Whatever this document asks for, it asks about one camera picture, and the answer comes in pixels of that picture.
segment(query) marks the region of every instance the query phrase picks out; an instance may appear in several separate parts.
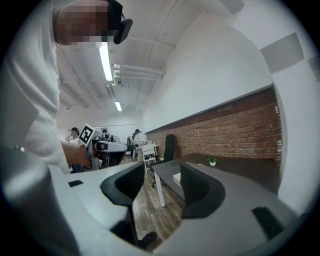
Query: black shoe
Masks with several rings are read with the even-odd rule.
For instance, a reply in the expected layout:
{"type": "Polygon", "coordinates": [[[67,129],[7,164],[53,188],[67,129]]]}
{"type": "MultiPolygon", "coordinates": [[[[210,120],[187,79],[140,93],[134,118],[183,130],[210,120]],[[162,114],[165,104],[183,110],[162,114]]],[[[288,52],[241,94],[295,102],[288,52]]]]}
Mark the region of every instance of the black shoe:
{"type": "Polygon", "coordinates": [[[152,244],[157,240],[157,233],[156,232],[150,232],[142,238],[142,240],[138,240],[138,247],[142,249],[147,249],[148,245],[152,244]]]}

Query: black headset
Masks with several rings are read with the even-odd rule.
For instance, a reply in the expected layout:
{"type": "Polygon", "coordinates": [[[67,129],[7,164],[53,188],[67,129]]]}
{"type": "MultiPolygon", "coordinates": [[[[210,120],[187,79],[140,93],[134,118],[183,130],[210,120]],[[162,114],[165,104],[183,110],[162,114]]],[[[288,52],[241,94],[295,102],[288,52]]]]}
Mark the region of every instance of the black headset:
{"type": "Polygon", "coordinates": [[[125,18],[122,12],[123,6],[116,0],[106,1],[109,3],[108,26],[107,31],[102,31],[102,41],[107,42],[108,37],[113,36],[113,42],[119,45],[128,37],[133,21],[125,18]]]}

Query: red brick wall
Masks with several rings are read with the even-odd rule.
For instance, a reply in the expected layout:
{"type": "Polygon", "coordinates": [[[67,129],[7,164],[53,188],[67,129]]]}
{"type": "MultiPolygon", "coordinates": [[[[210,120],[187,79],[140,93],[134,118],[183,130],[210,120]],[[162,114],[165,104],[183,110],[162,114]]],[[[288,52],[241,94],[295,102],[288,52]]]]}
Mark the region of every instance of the red brick wall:
{"type": "Polygon", "coordinates": [[[166,135],[176,136],[175,158],[190,153],[234,158],[282,157],[282,130],[272,88],[237,99],[146,134],[164,153],[166,135]]]}

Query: gray desk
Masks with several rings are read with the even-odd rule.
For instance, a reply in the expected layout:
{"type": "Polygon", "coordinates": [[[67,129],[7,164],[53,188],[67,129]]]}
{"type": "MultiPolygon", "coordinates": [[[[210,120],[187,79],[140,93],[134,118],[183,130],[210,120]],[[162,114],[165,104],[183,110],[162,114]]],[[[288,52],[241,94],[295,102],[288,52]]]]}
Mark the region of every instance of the gray desk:
{"type": "Polygon", "coordinates": [[[179,197],[185,199],[182,188],[178,186],[173,179],[173,175],[181,172],[180,164],[185,162],[201,164],[208,166],[213,170],[218,169],[223,172],[236,174],[256,182],[275,195],[278,193],[280,185],[279,172],[277,171],[276,164],[271,159],[232,158],[191,153],[184,157],[154,165],[152,167],[157,184],[159,200],[162,207],[165,206],[165,202],[160,186],[160,179],[179,197]],[[214,168],[210,167],[207,161],[208,158],[217,159],[217,166],[214,168]]]}

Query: ceiling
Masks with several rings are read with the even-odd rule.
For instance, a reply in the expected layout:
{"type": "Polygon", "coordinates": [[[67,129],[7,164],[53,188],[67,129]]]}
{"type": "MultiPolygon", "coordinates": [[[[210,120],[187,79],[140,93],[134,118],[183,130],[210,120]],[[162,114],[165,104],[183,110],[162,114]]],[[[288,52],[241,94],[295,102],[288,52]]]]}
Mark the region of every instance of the ceiling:
{"type": "MultiPolygon", "coordinates": [[[[124,16],[133,20],[129,37],[167,46],[129,38],[119,45],[109,42],[110,64],[163,71],[167,58],[202,11],[214,12],[224,18],[231,14],[221,3],[228,0],[118,1],[123,5],[124,16]]],[[[118,112],[115,101],[119,101],[124,112],[140,112],[155,84],[152,80],[126,79],[121,85],[111,85],[107,89],[99,49],[94,44],[59,46],[56,52],[60,105],[64,109],[81,106],[112,113],[118,112]]]]}

